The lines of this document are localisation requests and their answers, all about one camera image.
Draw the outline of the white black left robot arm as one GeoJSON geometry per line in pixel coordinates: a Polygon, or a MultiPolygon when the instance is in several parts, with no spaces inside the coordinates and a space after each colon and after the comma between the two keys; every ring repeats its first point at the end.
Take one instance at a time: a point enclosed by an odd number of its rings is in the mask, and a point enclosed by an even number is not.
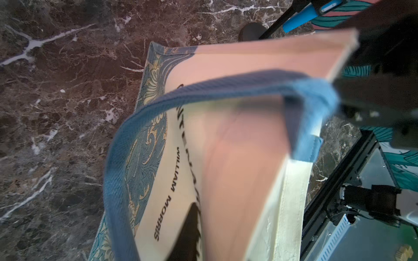
{"type": "Polygon", "coordinates": [[[270,194],[215,189],[215,198],[204,196],[203,236],[208,261],[242,261],[255,252],[256,259],[297,261],[307,235],[320,213],[334,224],[367,212],[388,226],[418,225],[418,194],[388,185],[371,188],[341,186],[305,213],[306,181],[286,180],[270,194]]]}

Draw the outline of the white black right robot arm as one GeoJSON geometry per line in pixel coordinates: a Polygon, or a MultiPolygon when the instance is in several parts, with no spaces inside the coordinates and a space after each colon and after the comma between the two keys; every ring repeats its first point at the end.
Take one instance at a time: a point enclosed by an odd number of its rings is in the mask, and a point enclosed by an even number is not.
{"type": "Polygon", "coordinates": [[[371,66],[369,76],[338,78],[338,116],[359,127],[393,129],[390,145],[418,148],[418,3],[379,1],[336,26],[355,28],[359,47],[348,66],[371,66]]]}

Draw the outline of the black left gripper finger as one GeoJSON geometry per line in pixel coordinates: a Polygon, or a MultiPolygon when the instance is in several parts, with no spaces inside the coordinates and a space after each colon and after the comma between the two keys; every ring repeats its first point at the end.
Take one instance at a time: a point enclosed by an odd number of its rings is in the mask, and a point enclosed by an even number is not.
{"type": "Polygon", "coordinates": [[[198,242],[201,239],[199,231],[199,214],[198,206],[192,203],[185,222],[182,226],[179,236],[173,250],[167,258],[167,261],[197,261],[200,257],[198,250],[198,242]]]}

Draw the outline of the cream canvas tote bag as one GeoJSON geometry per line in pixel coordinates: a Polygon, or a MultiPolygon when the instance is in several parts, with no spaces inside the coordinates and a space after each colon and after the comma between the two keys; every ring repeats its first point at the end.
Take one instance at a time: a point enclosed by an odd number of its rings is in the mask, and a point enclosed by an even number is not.
{"type": "Polygon", "coordinates": [[[358,47],[355,29],[271,40],[165,47],[152,42],[135,112],[104,169],[104,215],[91,261],[166,261],[189,208],[215,189],[271,193],[309,184],[332,82],[358,47]]]}

